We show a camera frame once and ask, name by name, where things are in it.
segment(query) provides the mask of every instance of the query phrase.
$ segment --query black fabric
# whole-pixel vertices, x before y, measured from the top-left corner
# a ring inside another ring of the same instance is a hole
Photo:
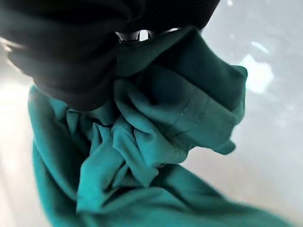
[[[9,60],[41,91],[80,111],[111,93],[118,32],[202,29],[219,0],[3,0],[0,36]]]

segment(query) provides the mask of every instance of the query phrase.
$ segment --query stitching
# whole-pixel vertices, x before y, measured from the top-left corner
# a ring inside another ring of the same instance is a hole
[[[205,111],[206,111],[206,108],[207,108],[207,106],[208,106],[209,100],[210,100],[210,97],[208,96],[207,102],[206,102],[206,104],[205,104],[205,108],[204,108],[203,112],[200,114],[200,116],[199,116],[198,120],[196,121],[196,123],[195,123],[189,130],[187,130],[187,131],[182,131],[182,132],[178,132],[176,135],[174,135],[174,136],[173,136],[173,139],[174,139],[174,140],[175,140],[175,138],[176,138],[177,136],[179,136],[179,135],[181,135],[181,134],[183,134],[183,133],[188,133],[188,132],[192,131],[197,125],[199,125],[199,123],[200,123],[202,117],[205,115]]]
[[[196,91],[197,91],[197,88],[195,88],[194,92],[193,92],[193,95],[191,96],[188,104],[186,105],[186,107],[184,108],[183,112],[181,113],[181,115],[175,120],[175,122],[168,126],[165,130],[164,130],[164,135],[167,136],[167,131],[173,127],[174,125],[176,125],[180,119],[185,115],[186,111],[189,109],[189,106],[192,104],[193,100],[196,98]]]

